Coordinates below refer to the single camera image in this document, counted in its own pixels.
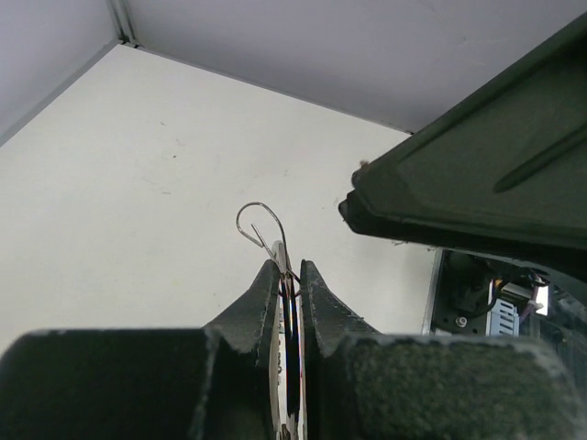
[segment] gray panel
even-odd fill
[[[149,50],[403,130],[445,113],[586,0],[128,0]]]
[[[0,2],[0,145],[115,40],[105,0]]]

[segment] cable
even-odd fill
[[[492,308],[497,303],[497,300],[502,296],[502,290],[504,289],[506,284],[507,284],[507,282],[502,280],[502,282],[500,282],[497,287],[493,288],[492,300],[489,304],[483,306],[481,309],[478,309],[474,312],[463,312],[463,313],[461,313],[461,315],[464,316],[465,318],[470,318],[470,319],[471,318],[478,318],[479,316],[486,314],[487,312],[492,310]]]

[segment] white surface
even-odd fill
[[[127,0],[150,50],[417,131],[585,0]]]
[[[296,268],[312,259],[380,330],[419,333],[434,252],[357,236],[337,211],[359,161],[403,138],[115,47],[0,148],[0,347],[38,328],[204,325],[266,259],[235,227],[253,200]],[[253,210],[243,225],[271,243]]]
[[[4,133],[116,39],[105,0],[0,1]]]

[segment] white tabletop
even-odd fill
[[[355,235],[337,210],[359,161],[404,138],[115,47],[0,148],[0,351],[40,328],[204,325],[266,259],[235,228],[255,200],[296,270],[313,260],[376,328],[419,333],[434,253]]]

